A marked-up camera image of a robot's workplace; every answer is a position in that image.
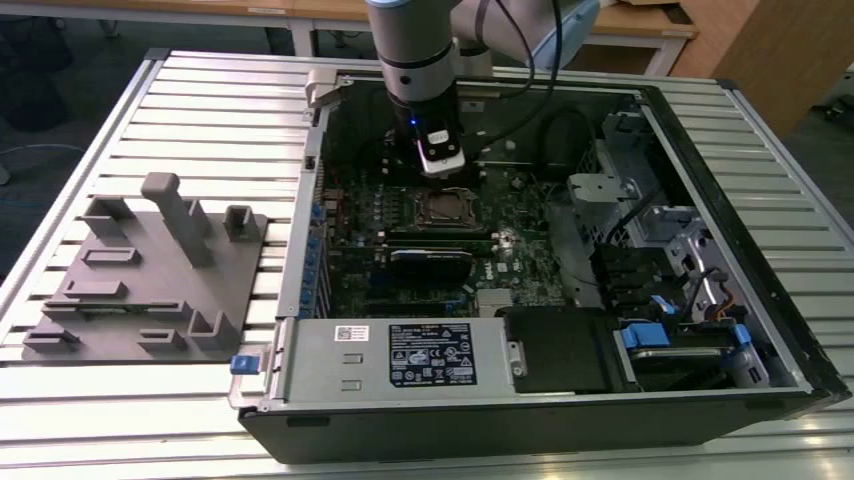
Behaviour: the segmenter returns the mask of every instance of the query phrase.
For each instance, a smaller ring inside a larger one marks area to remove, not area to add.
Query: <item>wire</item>
[[[597,284],[596,282],[591,282],[591,281],[588,281],[588,280],[584,280],[581,277],[579,277],[579,276],[577,276],[577,275],[575,275],[573,273],[567,272],[567,275],[568,275],[569,277],[572,277],[575,280],[577,280],[579,282],[581,282],[583,284],[585,284],[585,285],[591,285],[591,286],[593,286],[593,287],[597,287],[597,286],[599,286],[599,284]]]
[[[18,150],[29,149],[29,148],[63,148],[66,150],[74,150],[79,153],[85,153],[85,150],[82,150],[79,147],[74,147],[73,145],[63,145],[61,143],[37,143],[33,145],[21,145],[19,147],[11,147],[1,151],[0,156],[6,155],[11,152],[17,152]]]
[[[661,193],[661,186],[660,185],[657,187],[655,187],[655,189],[651,190],[649,193],[647,193],[640,198],[640,200],[637,200],[637,203],[635,203],[635,206],[632,207],[632,209],[628,211],[625,216],[619,219],[619,222],[616,222],[616,225],[613,225],[613,228],[611,228],[611,231],[608,232],[607,236],[604,237],[605,245],[608,243],[611,243],[611,240],[613,240],[613,236],[616,235],[616,232],[619,232],[619,230],[625,225],[628,225],[628,222],[631,222],[631,220],[637,216],[637,214],[643,211],[643,209],[649,206],[649,203],[652,203],[652,200],[655,200],[655,197],[657,196],[659,193]]]
[[[717,282],[717,288],[720,288],[720,291],[725,293],[725,301],[715,309],[715,313],[712,315],[715,321],[719,322],[723,319],[723,312],[735,304],[735,295],[732,295],[729,289],[725,288],[723,282]]]
[[[556,110],[548,112],[543,117],[543,120],[539,122],[539,126],[536,127],[535,133],[535,145],[536,150],[533,152],[533,163],[535,168],[537,170],[543,170],[548,165],[548,160],[545,159],[545,141],[548,139],[548,132],[551,131],[551,127],[555,124],[555,121],[561,117],[579,117],[584,124],[587,125],[587,133],[589,134],[589,141],[596,141],[596,129],[589,122],[589,118],[573,105],[565,104],[561,105]]]
[[[513,125],[510,125],[504,130],[497,132],[497,134],[494,134],[493,136],[485,139],[485,142],[482,143],[477,151],[482,150],[494,142],[497,142],[498,140],[502,140],[509,135],[512,135],[521,127],[524,127],[529,123],[531,120],[533,120],[533,117],[539,115],[539,112],[541,112],[543,108],[545,108],[545,105],[548,105],[548,100],[551,99],[551,94],[555,91],[555,85],[557,83],[557,72],[560,71],[560,59],[563,57],[563,18],[560,14],[560,4],[557,0],[551,0],[551,9],[555,16],[556,45],[555,45],[555,58],[551,65],[551,75],[548,77],[548,87],[545,89],[545,94],[543,95],[543,100],[540,104],[528,111],[526,115]]]
[[[717,270],[719,270],[717,267],[708,267],[705,270],[703,270],[703,273],[699,274],[699,277],[696,278],[696,283],[691,288],[691,293],[687,296],[684,306],[681,307],[681,312],[679,313],[679,321],[673,323],[685,323],[691,315],[691,312],[693,311],[693,302],[696,301],[696,296],[699,295],[703,282],[708,278],[708,275],[715,273]]]
[[[526,38],[524,38],[524,33],[521,33],[521,28],[516,23],[516,19],[512,18],[512,15],[509,14],[509,10],[506,10],[506,7],[504,6],[502,0],[494,0],[494,3],[497,4],[497,8],[501,9],[501,12],[504,13],[504,17],[506,17],[506,21],[509,22],[509,26],[512,27],[512,29],[516,32],[516,35],[518,36],[518,40],[521,41],[521,47],[524,48],[524,55],[528,59],[528,79],[524,82],[524,85],[517,90],[513,90],[510,92],[504,92],[498,95],[498,98],[514,98],[522,95],[531,89],[531,85],[533,85],[533,75],[536,74],[536,68],[533,66],[533,53],[531,52],[531,45],[528,44],[528,40]]]

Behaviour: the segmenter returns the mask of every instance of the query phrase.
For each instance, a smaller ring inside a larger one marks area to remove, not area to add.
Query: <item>black cable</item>
[[[652,200],[655,200],[655,197],[657,196],[659,193],[661,193],[661,186],[660,185],[657,187],[655,187],[655,189],[649,190],[649,193],[647,193],[640,198],[640,200],[637,200],[637,203],[635,203],[635,206],[631,208],[631,210],[628,211],[625,216],[619,219],[619,222],[616,222],[616,225],[613,225],[613,228],[611,228],[611,231],[605,235],[605,237],[604,237],[604,244],[605,245],[608,243],[611,243],[611,240],[613,240],[613,236],[616,235],[616,232],[619,232],[619,230],[625,225],[628,225],[628,222],[631,222],[632,218],[635,218],[637,216],[637,214],[640,214],[643,209],[649,206],[649,203],[652,203]]]
[[[477,148],[477,151],[482,150],[485,147],[492,145],[498,140],[502,140],[509,135],[512,135],[516,130],[524,127],[531,120],[539,115],[539,112],[548,105],[548,100],[551,99],[551,94],[555,91],[555,85],[557,83],[557,72],[560,71],[560,57],[563,56],[563,17],[560,14],[560,5],[557,0],[551,0],[551,9],[555,15],[555,58],[551,65],[551,76],[548,78],[548,88],[545,89],[545,94],[543,95],[543,101],[540,104],[528,111],[526,115],[509,127],[501,130],[497,134],[490,137],[486,137],[484,143]]]
[[[518,36],[518,40],[521,41],[521,46],[524,48],[524,55],[528,59],[528,79],[524,82],[524,85],[521,86],[521,88],[518,88],[518,90],[504,92],[498,95],[498,98],[514,98],[522,95],[531,89],[531,85],[533,85],[533,75],[536,74],[536,68],[533,67],[533,53],[531,52],[531,46],[528,45],[526,38],[524,38],[524,33],[521,32],[521,28],[516,23],[516,19],[512,18],[512,15],[509,14],[509,10],[506,10],[506,7],[504,6],[502,0],[494,0],[494,3],[497,4],[497,8],[501,9],[504,17],[506,17],[509,26],[516,31],[516,35]]]
[[[555,121],[561,117],[579,117],[587,126],[587,133],[589,134],[589,141],[596,141],[596,129],[592,126],[589,118],[573,105],[561,105],[556,110],[548,112],[539,122],[535,133],[535,152],[533,152],[533,165],[536,170],[543,170],[548,165],[548,159],[545,158],[545,144],[548,140],[548,132],[555,124]]]

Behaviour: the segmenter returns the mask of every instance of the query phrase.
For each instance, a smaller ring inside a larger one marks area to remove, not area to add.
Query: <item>blue tab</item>
[[[627,328],[624,328],[619,331],[619,333],[623,336],[623,345],[625,346],[625,350],[631,350],[632,348],[636,348],[637,337],[635,337],[633,332]]]
[[[230,357],[232,375],[257,375],[261,370],[261,357],[254,355],[234,355]]]
[[[735,335],[735,340],[739,345],[747,345],[752,342],[749,338],[749,332],[747,331],[747,327],[744,325],[735,325],[732,327],[732,334]]]
[[[625,349],[668,347],[669,339],[660,323],[632,323],[621,331]]]
[[[652,295],[652,301],[661,306],[661,310],[667,315],[676,314],[676,307],[673,307],[660,295]]]

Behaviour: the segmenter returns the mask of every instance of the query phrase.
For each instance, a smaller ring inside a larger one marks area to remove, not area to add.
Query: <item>motherboard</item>
[[[326,173],[330,316],[477,317],[563,305],[544,214],[556,185],[481,166],[464,186],[433,187],[380,163],[376,172]]]

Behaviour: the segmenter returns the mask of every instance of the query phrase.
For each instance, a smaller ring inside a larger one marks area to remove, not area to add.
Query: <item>warning label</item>
[[[389,325],[388,345],[394,387],[477,384],[468,323]]]

